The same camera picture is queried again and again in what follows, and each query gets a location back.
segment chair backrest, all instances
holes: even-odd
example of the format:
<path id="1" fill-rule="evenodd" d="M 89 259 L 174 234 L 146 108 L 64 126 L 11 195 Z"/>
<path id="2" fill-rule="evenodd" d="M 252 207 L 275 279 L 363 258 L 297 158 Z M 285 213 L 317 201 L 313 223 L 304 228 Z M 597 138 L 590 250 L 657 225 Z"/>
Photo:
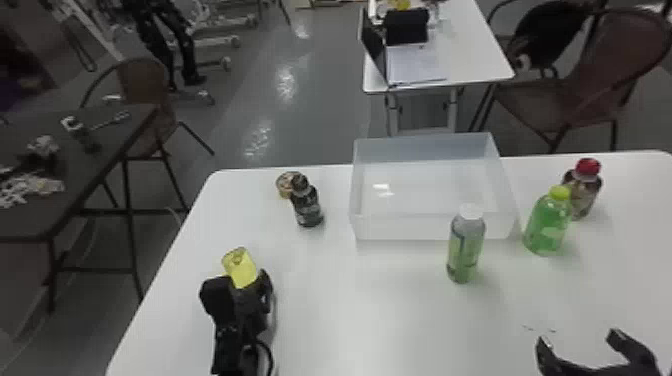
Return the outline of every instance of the chair backrest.
<path id="1" fill-rule="evenodd" d="M 91 83 L 80 103 L 80 108 L 86 107 L 93 91 L 112 72 L 116 72 L 124 103 L 157 105 L 158 111 L 152 122 L 153 129 L 145 132 L 130 151 L 130 155 L 153 154 L 156 151 L 154 132 L 158 131 L 161 140 L 165 141 L 178 127 L 170 101 L 165 67 L 149 57 L 132 58 L 113 65 Z"/>
<path id="2" fill-rule="evenodd" d="M 569 93 L 582 100 L 611 90 L 599 99 L 615 110 L 637 79 L 656 67 L 670 50 L 670 25 L 660 15 L 637 8 L 597 12 L 599 27 L 565 79 Z"/>

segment desk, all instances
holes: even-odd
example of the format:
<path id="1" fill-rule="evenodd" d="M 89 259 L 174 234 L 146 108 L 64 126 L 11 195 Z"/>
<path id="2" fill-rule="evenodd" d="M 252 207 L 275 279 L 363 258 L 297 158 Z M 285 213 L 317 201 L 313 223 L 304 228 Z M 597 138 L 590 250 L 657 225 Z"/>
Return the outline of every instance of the desk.
<path id="1" fill-rule="evenodd" d="M 280 375 L 538 376 L 534 344 L 541 334 L 573 361 L 622 362 L 604 343 L 612 326 L 647 344 L 667 374 L 672 157 L 593 156 L 604 166 L 605 185 L 592 213 L 570 225 L 564 253 L 539 257 L 519 236 L 487 241 L 478 276 L 467 285 L 446 275 L 445 242 L 355 241 L 347 216 L 350 165 L 216 172 L 107 375 L 208 375 L 214 326 L 198 291 L 239 245 L 275 284 L 272 348 Z M 523 221 L 580 157 L 503 158 Z M 296 225 L 274 186 L 285 170 L 300 170 L 317 186 L 323 227 Z"/>
<path id="2" fill-rule="evenodd" d="M 111 119 L 121 109 L 128 110 L 131 119 L 126 123 L 95 131 L 94 137 L 102 145 L 101 150 L 95 154 L 85 154 L 82 146 L 60 124 L 60 120 L 65 116 L 74 115 L 84 124 L 91 126 Z M 67 252 L 64 252 L 61 258 L 57 258 L 54 237 L 74 215 L 79 214 L 89 196 L 150 124 L 154 113 L 153 105 L 99 107 L 40 114 L 30 121 L 0 128 L 0 164 L 7 166 L 16 164 L 15 155 L 25 153 L 26 145 L 41 135 L 51 135 L 60 146 L 58 158 L 65 168 L 63 176 L 57 178 L 65 183 L 65 191 L 46 197 L 27 196 L 28 203 L 24 205 L 0 209 L 0 244 L 47 245 L 50 274 L 45 284 L 49 286 L 50 311 L 55 307 L 56 274 L 68 271 L 68 268 L 62 266 Z M 130 248 L 133 267 L 109 269 L 108 272 L 131 274 L 137 281 L 134 242 L 131 242 Z"/>
<path id="3" fill-rule="evenodd" d="M 376 4 L 376 0 L 369 0 L 369 15 L 376 14 Z M 391 135 L 399 131 L 399 97 L 426 97 L 432 94 L 448 97 L 447 124 L 449 131 L 454 132 L 457 122 L 457 87 L 503 81 L 514 76 L 474 0 L 444 1 L 440 3 L 439 14 L 444 19 L 430 28 L 429 32 L 434 33 L 440 41 L 439 56 L 447 79 L 390 89 L 369 55 L 364 54 L 362 89 L 369 95 L 386 96 L 386 110 L 390 117 L 387 126 Z"/>

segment shoe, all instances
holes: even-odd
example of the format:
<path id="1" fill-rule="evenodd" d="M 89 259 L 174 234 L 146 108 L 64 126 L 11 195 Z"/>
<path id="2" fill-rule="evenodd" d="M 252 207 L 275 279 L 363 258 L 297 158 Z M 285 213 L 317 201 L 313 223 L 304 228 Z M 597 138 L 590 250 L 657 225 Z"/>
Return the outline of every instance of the shoe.
<path id="1" fill-rule="evenodd" d="M 208 78 L 205 76 L 201 76 L 198 73 L 194 73 L 189 77 L 184 77 L 184 85 L 185 86 L 196 86 L 196 85 L 202 85 L 207 81 Z"/>

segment paper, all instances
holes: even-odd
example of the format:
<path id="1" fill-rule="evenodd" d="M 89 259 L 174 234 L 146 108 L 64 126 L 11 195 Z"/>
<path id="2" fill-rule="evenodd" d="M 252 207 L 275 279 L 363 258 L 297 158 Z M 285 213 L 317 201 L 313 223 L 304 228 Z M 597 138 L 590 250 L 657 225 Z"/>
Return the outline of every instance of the paper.
<path id="1" fill-rule="evenodd" d="M 390 85 L 445 80 L 436 49 L 430 43 L 387 47 L 387 81 Z"/>

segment clear plastic container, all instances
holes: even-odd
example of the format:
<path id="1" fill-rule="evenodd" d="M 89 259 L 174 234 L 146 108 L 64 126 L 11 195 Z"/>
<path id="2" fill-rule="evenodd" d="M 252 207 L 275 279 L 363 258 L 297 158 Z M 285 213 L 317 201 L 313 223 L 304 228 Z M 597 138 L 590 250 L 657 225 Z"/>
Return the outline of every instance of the clear plastic container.
<path id="1" fill-rule="evenodd" d="M 350 222 L 362 240 L 447 240 L 459 207 L 483 208 L 486 239 L 511 234 L 517 209 L 490 133 L 355 141 Z"/>

